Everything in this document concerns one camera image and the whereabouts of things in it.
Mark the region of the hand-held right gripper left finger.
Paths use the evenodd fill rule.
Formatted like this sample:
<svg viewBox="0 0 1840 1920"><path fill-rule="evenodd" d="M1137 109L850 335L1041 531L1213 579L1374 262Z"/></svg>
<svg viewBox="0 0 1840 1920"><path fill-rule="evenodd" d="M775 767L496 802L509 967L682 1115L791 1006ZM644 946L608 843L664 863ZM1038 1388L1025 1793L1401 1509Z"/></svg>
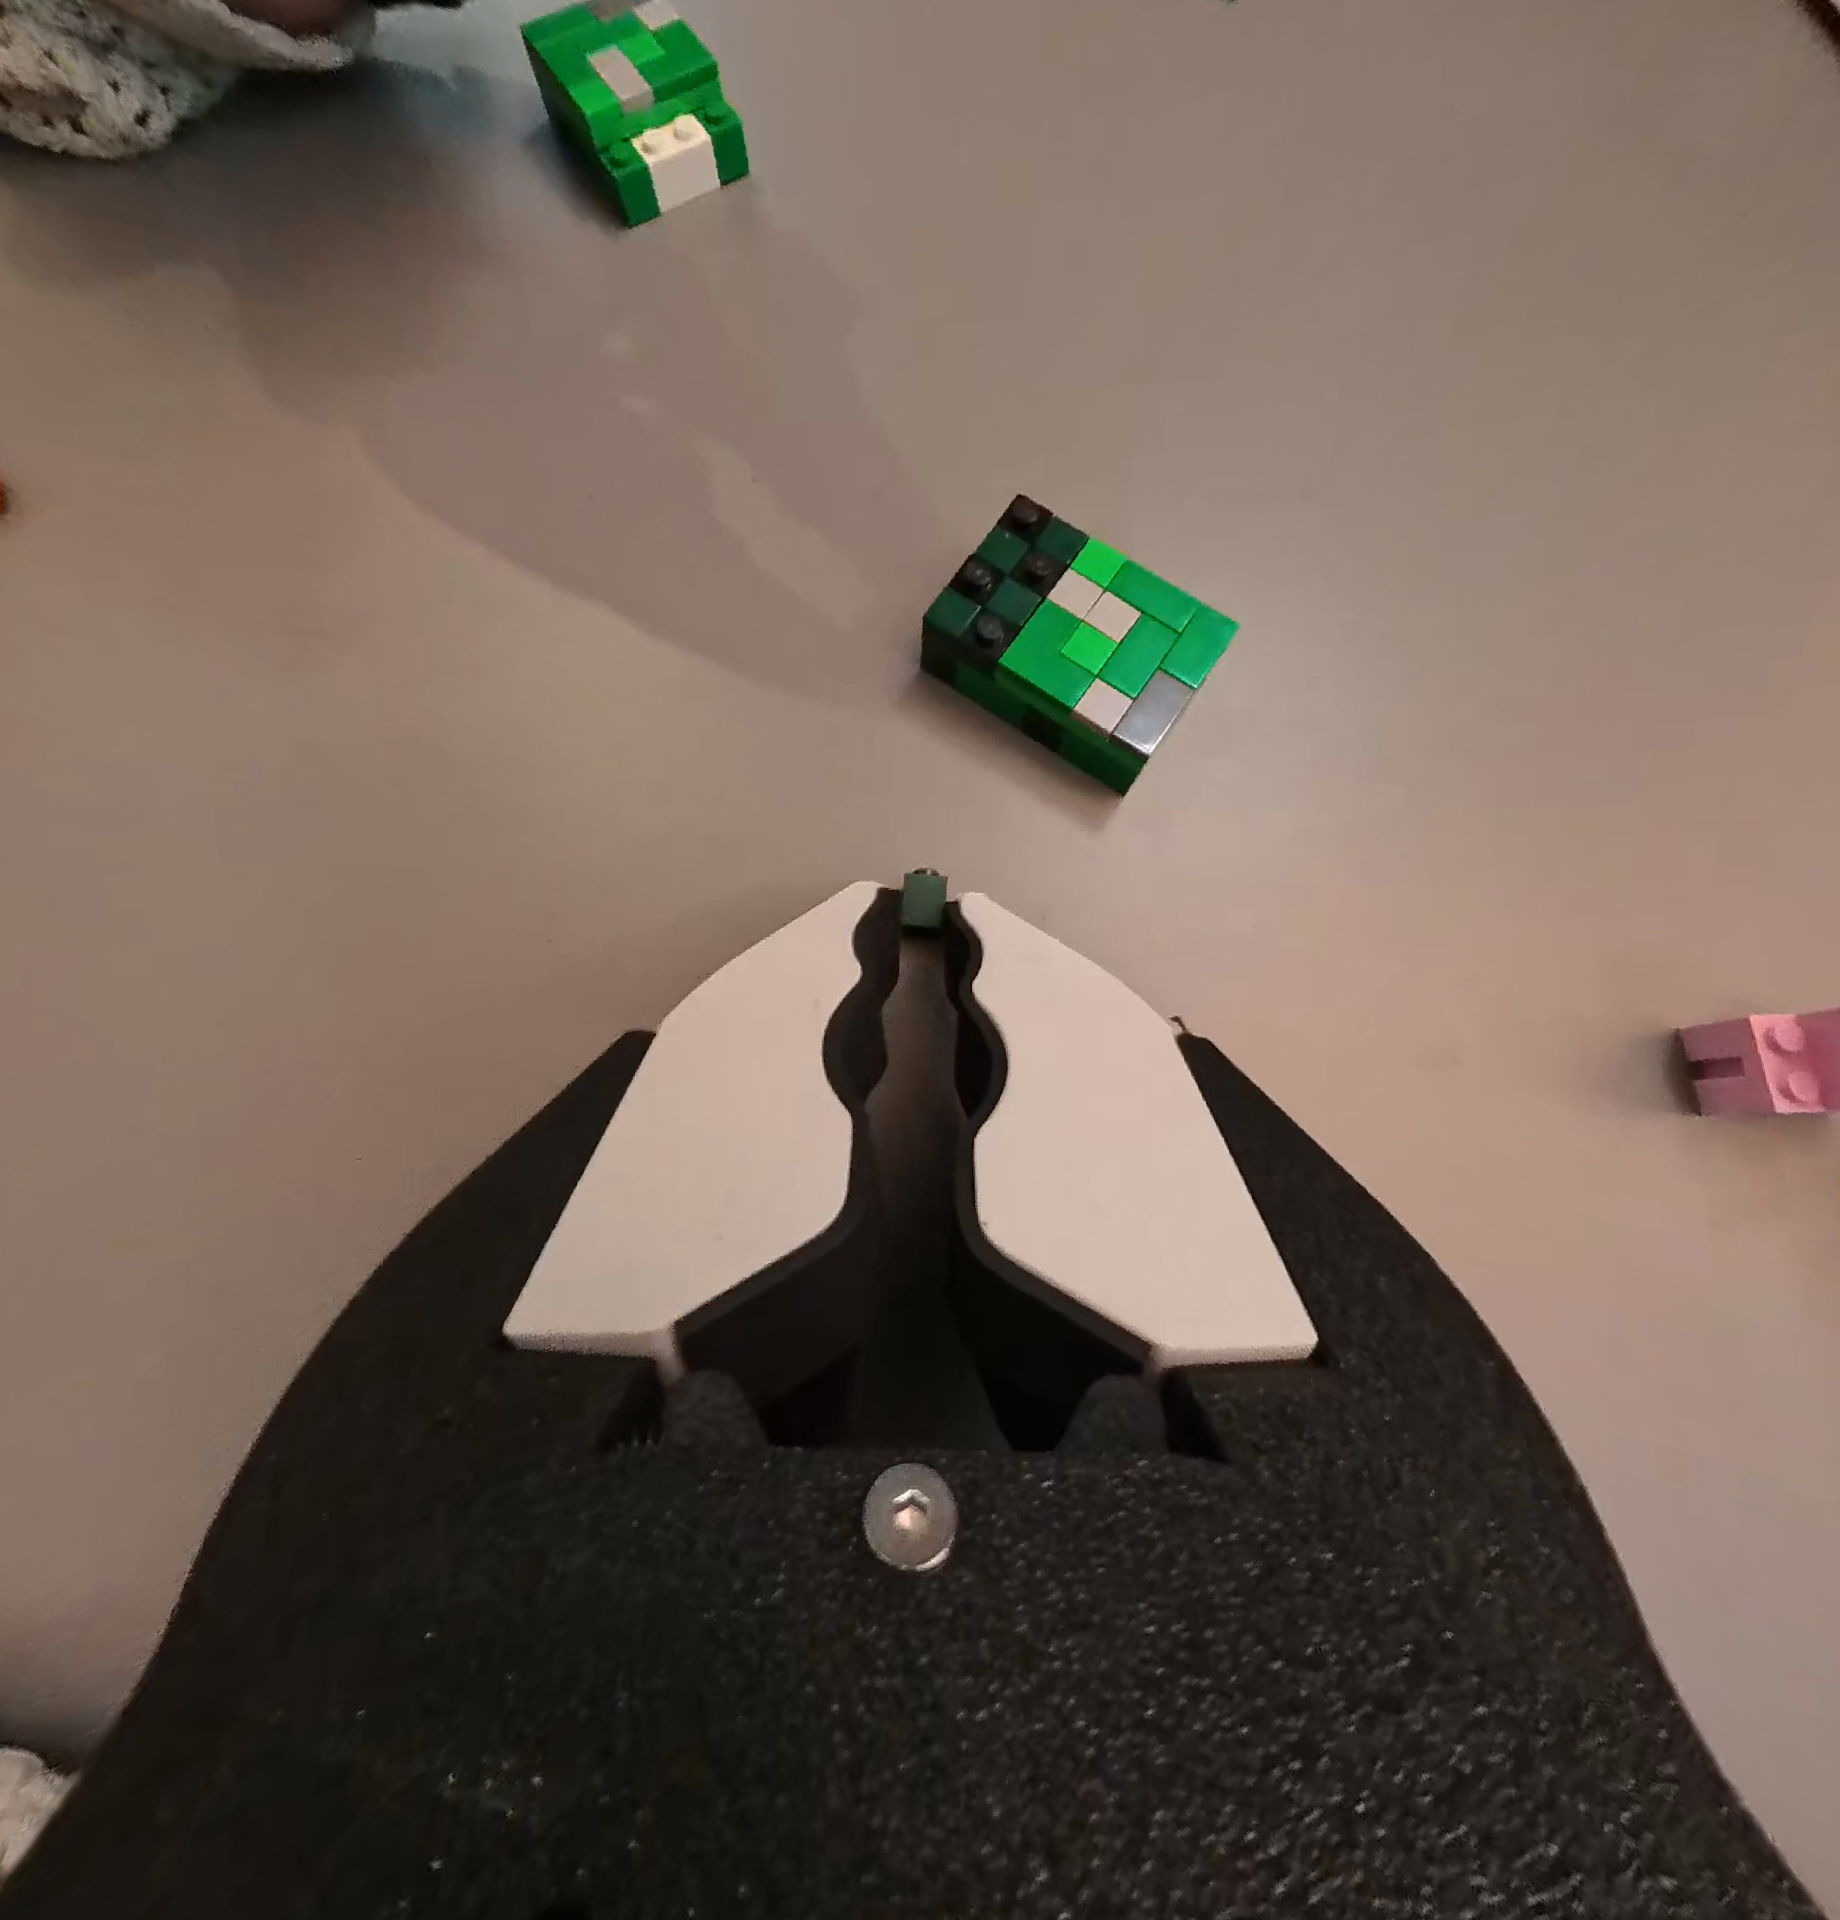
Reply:
<svg viewBox="0 0 1840 1920"><path fill-rule="evenodd" d="M722 1377L775 1445L836 1433L885 1295L868 1107L903 900L845 886L661 1023L511 1307L512 1350Z"/></svg>

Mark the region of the person's left forearm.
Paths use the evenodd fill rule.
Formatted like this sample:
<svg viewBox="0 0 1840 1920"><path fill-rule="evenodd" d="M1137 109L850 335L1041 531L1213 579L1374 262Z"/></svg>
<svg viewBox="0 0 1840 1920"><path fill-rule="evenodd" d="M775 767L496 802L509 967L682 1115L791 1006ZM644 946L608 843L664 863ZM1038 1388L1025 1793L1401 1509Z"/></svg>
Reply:
<svg viewBox="0 0 1840 1920"><path fill-rule="evenodd" d="M365 3L0 3L0 135L59 157L147 157L250 76L351 66L378 15Z"/></svg>

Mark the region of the green lego cube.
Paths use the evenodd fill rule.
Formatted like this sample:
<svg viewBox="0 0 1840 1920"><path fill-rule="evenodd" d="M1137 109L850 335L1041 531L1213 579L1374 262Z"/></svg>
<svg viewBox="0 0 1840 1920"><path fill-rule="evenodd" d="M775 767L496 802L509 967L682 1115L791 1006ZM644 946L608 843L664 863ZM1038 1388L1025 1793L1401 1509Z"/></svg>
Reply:
<svg viewBox="0 0 1840 1920"><path fill-rule="evenodd" d="M550 129L620 227L745 180L752 162L719 61L675 3L576 3L527 19Z"/></svg>
<svg viewBox="0 0 1840 1920"><path fill-rule="evenodd" d="M1233 615L1017 493L923 612L919 666L1125 797L1236 632Z"/></svg>

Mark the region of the pink lego pig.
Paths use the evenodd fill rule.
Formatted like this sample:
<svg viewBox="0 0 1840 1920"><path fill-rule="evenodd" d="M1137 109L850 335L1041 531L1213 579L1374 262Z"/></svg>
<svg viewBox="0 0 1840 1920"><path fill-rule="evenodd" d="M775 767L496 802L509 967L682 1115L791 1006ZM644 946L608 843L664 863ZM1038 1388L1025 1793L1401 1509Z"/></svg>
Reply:
<svg viewBox="0 0 1840 1920"><path fill-rule="evenodd" d="M1701 1116L1840 1115L1840 1006L1676 1032Z"/></svg>

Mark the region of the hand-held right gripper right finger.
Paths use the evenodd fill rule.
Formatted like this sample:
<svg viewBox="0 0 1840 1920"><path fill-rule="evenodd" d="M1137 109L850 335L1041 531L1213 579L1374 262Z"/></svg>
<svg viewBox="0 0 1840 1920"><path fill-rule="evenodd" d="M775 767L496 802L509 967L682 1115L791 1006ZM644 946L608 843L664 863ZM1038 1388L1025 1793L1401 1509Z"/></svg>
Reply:
<svg viewBox="0 0 1840 1920"><path fill-rule="evenodd" d="M1177 1028L987 897L942 927L947 1302L1007 1445L1059 1452L1108 1385L1141 1440L1209 1452L1177 1378L1296 1377L1323 1341Z"/></svg>

